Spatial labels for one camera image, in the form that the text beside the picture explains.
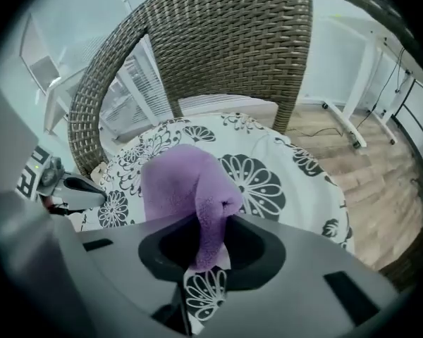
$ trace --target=purple towel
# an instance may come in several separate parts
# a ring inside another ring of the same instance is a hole
[[[243,204],[240,190],[218,160],[193,145],[179,144],[144,164],[141,189],[146,220],[196,212],[201,231],[195,268],[213,268],[226,219]]]

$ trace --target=wooden floor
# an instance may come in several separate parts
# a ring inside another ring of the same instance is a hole
[[[352,122],[365,114],[354,115]],[[391,122],[399,142],[390,145],[373,118],[359,128],[367,148],[354,149],[332,112],[321,106],[297,106],[288,126],[294,144],[308,150],[345,192],[356,256],[374,269],[394,261],[423,225],[423,199],[418,194],[419,167],[406,138]]]

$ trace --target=purple cloth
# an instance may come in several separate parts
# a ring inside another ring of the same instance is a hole
[[[201,230],[194,268],[213,268],[226,219],[243,204],[240,190],[218,160],[193,145],[179,144],[144,164],[141,189],[146,220],[196,212]]]

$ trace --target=wicker chair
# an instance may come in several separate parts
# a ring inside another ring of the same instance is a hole
[[[421,49],[391,1],[346,1],[386,26],[423,64]],[[283,133],[305,72],[311,26],[312,0],[147,0],[104,42],[70,106],[68,137],[79,171],[89,176],[108,162],[99,140],[99,111],[118,69],[145,34],[175,117],[182,115],[179,99],[242,94],[275,101],[273,128]]]

